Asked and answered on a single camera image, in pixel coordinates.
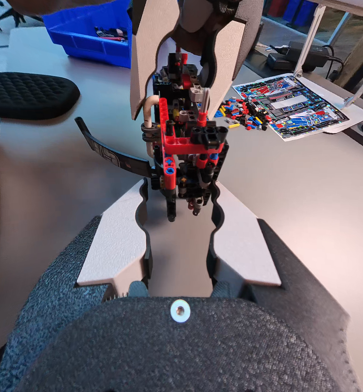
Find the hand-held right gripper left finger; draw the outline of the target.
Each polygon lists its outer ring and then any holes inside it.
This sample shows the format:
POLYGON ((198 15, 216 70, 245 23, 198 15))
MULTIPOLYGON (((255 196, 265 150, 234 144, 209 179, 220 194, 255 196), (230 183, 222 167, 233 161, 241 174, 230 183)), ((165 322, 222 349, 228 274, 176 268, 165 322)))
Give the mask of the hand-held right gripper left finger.
POLYGON ((102 213, 78 286, 108 284, 123 297, 132 282, 150 277, 150 237, 144 228, 147 191, 148 181, 141 179, 102 213))

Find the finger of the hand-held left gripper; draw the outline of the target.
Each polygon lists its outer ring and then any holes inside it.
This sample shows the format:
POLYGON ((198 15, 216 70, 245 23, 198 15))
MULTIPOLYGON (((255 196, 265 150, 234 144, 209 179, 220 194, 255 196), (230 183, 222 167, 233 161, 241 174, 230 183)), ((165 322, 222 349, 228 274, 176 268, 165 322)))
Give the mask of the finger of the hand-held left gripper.
POLYGON ((157 70, 159 48, 176 29, 180 9, 176 0, 134 0, 130 9, 130 110, 136 120, 146 101, 149 79, 157 70))
POLYGON ((209 38, 206 58, 201 58, 199 82, 209 88, 207 117, 212 120, 234 80, 247 21, 232 20, 209 38))

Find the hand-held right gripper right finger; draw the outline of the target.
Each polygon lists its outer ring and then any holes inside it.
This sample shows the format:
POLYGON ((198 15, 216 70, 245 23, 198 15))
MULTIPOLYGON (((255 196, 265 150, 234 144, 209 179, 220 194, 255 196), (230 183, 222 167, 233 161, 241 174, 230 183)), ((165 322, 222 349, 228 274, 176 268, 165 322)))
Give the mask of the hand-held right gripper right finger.
POLYGON ((212 187, 212 221, 207 271, 214 287, 238 297, 247 284, 280 287, 282 282, 257 216, 219 181, 212 187))

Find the lego car chassis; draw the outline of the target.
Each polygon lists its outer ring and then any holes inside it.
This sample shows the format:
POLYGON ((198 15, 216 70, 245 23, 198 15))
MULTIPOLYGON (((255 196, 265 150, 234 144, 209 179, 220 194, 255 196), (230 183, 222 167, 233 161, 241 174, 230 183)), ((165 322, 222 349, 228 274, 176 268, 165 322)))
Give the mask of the lego car chassis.
POLYGON ((90 148, 128 172, 149 178, 165 197, 167 218, 176 219, 176 199, 184 199, 194 216, 208 202, 228 151, 228 128, 208 120, 209 89, 198 81, 188 54, 176 47, 168 63, 152 77, 154 95, 144 105, 142 139, 154 164, 111 149, 94 138, 81 117, 75 122, 90 148))

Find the pile of mixed lego pieces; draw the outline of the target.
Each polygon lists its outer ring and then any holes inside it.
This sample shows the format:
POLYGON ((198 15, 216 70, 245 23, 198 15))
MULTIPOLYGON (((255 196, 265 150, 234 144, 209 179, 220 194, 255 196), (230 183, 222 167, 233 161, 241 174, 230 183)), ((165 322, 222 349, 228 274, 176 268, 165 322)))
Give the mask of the pile of mixed lego pieces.
POLYGON ((240 99, 235 96, 224 100, 214 114, 214 119, 223 118, 227 127, 231 124, 240 124, 246 130, 267 130, 273 120, 268 112, 253 105, 249 98, 240 99))

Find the small black charger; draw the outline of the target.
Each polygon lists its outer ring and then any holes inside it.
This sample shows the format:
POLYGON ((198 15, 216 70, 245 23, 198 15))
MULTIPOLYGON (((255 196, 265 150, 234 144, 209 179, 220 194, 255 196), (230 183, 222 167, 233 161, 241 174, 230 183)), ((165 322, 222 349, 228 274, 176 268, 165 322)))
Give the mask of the small black charger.
POLYGON ((274 71, 293 71, 294 63, 288 61, 286 56, 280 53, 270 53, 267 56, 267 66, 274 71))

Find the large black power adapter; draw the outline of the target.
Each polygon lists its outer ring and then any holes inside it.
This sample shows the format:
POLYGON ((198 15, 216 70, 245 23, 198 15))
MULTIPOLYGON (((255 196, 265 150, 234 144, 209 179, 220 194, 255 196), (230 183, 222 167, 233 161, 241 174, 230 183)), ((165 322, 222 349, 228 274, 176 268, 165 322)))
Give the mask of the large black power adapter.
MULTIPOLYGON (((288 51, 285 54, 286 60, 297 63, 303 49, 303 44, 297 41, 290 41, 288 51)), ((327 47, 311 45, 306 56, 304 66, 323 67, 331 56, 327 47)))

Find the blue storage bin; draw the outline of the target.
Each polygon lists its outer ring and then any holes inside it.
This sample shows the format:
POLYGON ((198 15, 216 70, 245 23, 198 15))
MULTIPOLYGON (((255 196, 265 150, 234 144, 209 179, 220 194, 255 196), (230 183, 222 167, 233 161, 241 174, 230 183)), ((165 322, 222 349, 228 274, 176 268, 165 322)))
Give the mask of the blue storage bin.
POLYGON ((54 44, 76 58, 131 67, 130 1, 76 7, 42 16, 54 44))

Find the holographic sticker sheet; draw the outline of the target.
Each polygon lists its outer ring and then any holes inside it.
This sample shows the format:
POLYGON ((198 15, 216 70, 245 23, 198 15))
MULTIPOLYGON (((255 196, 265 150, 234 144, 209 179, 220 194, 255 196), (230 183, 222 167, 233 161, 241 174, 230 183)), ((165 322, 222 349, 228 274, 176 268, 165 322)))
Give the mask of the holographic sticker sheet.
POLYGON ((238 84, 233 90, 241 99, 265 109, 271 128, 282 140, 302 138, 349 120, 339 109, 290 74, 238 84))

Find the wooden beam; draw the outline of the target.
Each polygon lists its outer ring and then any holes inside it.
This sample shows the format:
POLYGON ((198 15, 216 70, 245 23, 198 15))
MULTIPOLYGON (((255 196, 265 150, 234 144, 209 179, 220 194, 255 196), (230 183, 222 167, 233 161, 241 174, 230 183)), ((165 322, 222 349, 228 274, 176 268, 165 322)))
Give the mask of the wooden beam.
POLYGON ((356 43, 349 56, 344 62, 341 75, 335 81, 337 86, 351 91, 359 81, 356 81, 356 74, 363 66, 363 36, 356 43))

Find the white desk stand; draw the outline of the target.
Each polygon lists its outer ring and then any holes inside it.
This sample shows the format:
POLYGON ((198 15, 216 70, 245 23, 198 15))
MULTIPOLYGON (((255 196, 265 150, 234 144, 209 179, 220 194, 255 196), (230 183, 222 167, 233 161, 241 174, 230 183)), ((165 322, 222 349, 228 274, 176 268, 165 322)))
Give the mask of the white desk stand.
POLYGON ((358 0, 317 0, 315 1, 318 6, 314 12, 314 17, 311 23, 311 27, 307 34, 301 55, 295 67, 293 76, 302 82, 306 82, 306 85, 309 89, 316 92, 318 95, 322 95, 325 100, 329 101, 333 106, 339 109, 343 114, 345 114, 349 120, 341 123, 340 125, 335 125, 334 127, 329 126, 326 127, 320 132, 327 132, 330 134, 339 133, 347 128, 350 128, 354 125, 357 125, 363 121, 363 109, 355 105, 357 99, 361 97, 363 94, 363 84, 361 87, 348 98, 341 98, 338 95, 328 91, 327 89, 319 86, 314 82, 309 82, 306 78, 303 77, 302 65, 305 62, 306 56, 309 52, 309 49, 313 43, 315 38, 317 29, 320 25, 321 19, 325 12, 326 7, 331 7, 334 9, 339 9, 345 12, 348 12, 352 15, 362 16, 363 17, 363 1, 358 0))

